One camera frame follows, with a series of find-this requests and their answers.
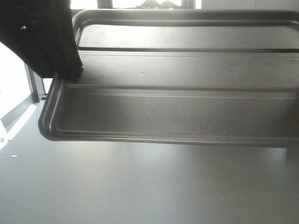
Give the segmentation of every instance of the wall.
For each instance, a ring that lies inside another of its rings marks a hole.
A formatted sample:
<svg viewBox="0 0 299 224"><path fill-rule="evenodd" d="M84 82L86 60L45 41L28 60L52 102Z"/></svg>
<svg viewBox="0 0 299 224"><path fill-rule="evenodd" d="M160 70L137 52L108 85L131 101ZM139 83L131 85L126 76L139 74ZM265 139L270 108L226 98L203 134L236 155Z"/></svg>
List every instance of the wall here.
<svg viewBox="0 0 299 224"><path fill-rule="evenodd" d="M202 9L298 10L298 0L202 0Z"/></svg>
<svg viewBox="0 0 299 224"><path fill-rule="evenodd" d="M0 43L0 118L31 94L24 62Z"/></svg>

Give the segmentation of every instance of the metal tray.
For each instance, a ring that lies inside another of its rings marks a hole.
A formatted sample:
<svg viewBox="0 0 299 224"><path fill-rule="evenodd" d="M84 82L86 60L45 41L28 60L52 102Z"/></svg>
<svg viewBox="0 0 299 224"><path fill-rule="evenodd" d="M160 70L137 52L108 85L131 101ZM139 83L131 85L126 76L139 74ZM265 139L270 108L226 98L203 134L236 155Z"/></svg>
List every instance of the metal tray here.
<svg viewBox="0 0 299 224"><path fill-rule="evenodd" d="M51 140L299 146L299 14L86 10L84 69L55 77Z"/></svg>

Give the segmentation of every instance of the gray tray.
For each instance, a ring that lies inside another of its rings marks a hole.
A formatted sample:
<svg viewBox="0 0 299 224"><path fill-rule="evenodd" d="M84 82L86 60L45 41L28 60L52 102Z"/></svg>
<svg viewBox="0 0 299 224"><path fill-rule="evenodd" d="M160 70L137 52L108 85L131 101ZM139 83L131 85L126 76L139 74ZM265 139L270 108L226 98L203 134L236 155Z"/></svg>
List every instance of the gray tray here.
<svg viewBox="0 0 299 224"><path fill-rule="evenodd" d="M83 71L55 77L51 140L299 146L299 14L86 10Z"/></svg>

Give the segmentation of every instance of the black object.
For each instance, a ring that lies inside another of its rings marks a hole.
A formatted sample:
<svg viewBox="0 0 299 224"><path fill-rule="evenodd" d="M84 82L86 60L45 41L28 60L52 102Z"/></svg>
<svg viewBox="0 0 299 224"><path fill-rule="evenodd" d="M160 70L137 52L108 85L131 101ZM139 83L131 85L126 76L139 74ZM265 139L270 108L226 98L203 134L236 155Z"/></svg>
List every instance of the black object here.
<svg viewBox="0 0 299 224"><path fill-rule="evenodd" d="M81 71L69 0L0 2L0 41L43 78L77 78Z"/></svg>

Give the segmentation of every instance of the gray table surface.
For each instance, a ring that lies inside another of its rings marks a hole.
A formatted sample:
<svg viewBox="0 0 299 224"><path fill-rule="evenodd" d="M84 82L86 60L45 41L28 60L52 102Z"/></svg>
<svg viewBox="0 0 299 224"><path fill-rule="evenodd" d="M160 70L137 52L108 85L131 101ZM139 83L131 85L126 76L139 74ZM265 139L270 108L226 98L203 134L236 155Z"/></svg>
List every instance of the gray table surface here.
<svg viewBox="0 0 299 224"><path fill-rule="evenodd" d="M298 223L296 149L53 142L42 105L0 151L1 224Z"/></svg>

